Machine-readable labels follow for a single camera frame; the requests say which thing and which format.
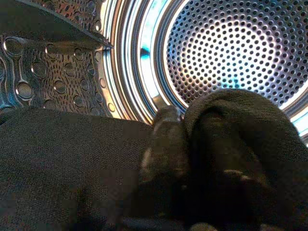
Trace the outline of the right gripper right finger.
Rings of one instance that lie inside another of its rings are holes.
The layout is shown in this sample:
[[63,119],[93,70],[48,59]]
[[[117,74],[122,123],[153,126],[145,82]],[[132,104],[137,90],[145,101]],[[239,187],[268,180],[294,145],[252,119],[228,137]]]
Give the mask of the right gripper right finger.
[[261,169],[193,169],[192,223],[219,231],[284,228],[284,207]]

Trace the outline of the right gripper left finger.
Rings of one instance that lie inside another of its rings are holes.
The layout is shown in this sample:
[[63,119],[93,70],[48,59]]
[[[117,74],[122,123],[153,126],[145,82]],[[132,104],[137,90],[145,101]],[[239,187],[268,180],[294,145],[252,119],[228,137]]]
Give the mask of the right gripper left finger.
[[170,217],[189,173],[186,134],[176,107],[161,108],[153,121],[150,144],[139,171],[134,213],[140,217]]

